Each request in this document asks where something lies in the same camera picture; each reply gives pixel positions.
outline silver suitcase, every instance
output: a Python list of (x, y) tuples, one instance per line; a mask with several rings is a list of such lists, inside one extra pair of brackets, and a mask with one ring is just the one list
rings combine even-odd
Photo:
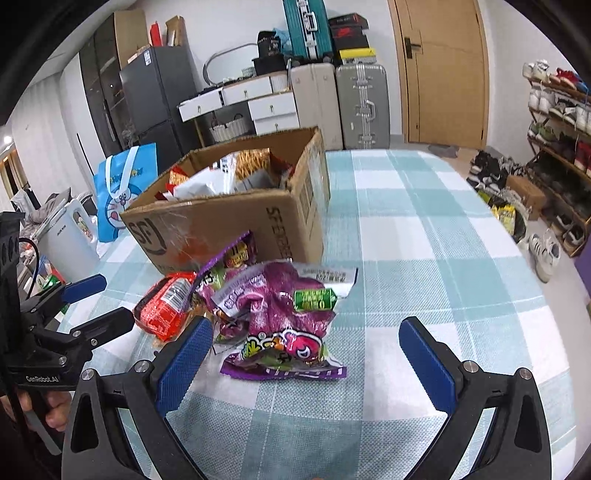
[(300, 126), (318, 126), (325, 150), (343, 150), (335, 68), (330, 63), (294, 67), (291, 69), (291, 86)]
[(390, 107), (386, 70), (378, 64), (336, 69), (345, 148), (389, 148)]

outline teal suitcase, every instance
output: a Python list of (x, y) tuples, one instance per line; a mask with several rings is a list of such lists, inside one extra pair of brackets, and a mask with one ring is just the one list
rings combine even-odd
[(283, 8), (294, 55), (329, 61), (333, 47), (324, 0), (283, 0)]

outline screw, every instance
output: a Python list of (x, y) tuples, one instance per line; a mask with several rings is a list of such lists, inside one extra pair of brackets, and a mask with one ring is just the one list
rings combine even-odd
[(134, 365), (134, 370), (139, 374), (144, 373), (148, 368), (150, 368), (150, 362), (147, 360), (140, 360)]
[(533, 377), (531, 372), (529, 370), (527, 370), (526, 368), (519, 369), (519, 376), (521, 378), (523, 378), (524, 380), (529, 380), (529, 379), (531, 379), (531, 377)]
[(95, 371), (91, 368), (87, 368), (86, 370), (84, 370), (82, 372), (82, 375), (80, 376), (80, 378), (82, 380), (90, 380), (94, 376), (95, 376)]
[(471, 374), (475, 374), (476, 372), (478, 372), (478, 364), (476, 362), (473, 362), (472, 360), (466, 360), (462, 365), (466, 372), (470, 372)]

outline checkered tablecloth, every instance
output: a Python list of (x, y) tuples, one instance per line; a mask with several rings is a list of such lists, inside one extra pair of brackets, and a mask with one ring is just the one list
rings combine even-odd
[[(327, 155), (326, 265), (359, 267), (326, 342), (349, 368), (343, 380), (247, 382), (219, 374), (211, 355), (168, 419), (211, 479), (397, 479), (444, 422), (398, 345), (417, 316), (460, 359), (538, 382), (555, 478), (573, 466), (573, 390), (554, 317), (518, 248), (486, 205), (444, 161), (414, 151)], [(132, 308), (160, 278), (133, 237), (118, 239), (99, 272), (108, 289), (71, 307), (61, 331), (119, 306)], [(102, 375), (153, 358), (137, 327), (95, 352)], [(483, 415), (455, 478), (475, 460)], [(139, 461), (155, 475), (128, 415)]]

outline white bag handle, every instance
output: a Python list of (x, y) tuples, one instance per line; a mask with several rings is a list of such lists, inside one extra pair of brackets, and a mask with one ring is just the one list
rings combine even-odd
[(125, 160), (125, 166), (123, 167), (123, 175), (121, 175), (121, 183), (119, 184), (119, 188), (115, 193), (111, 191), (111, 159), (113, 155), (106, 159), (105, 164), (105, 177), (107, 182), (107, 191), (113, 200), (118, 200), (120, 195), (127, 190), (129, 186), (129, 179), (131, 178), (131, 169), (134, 166), (135, 155), (138, 152), (139, 147), (131, 147), (129, 149), (129, 153), (127, 154), (127, 159)]

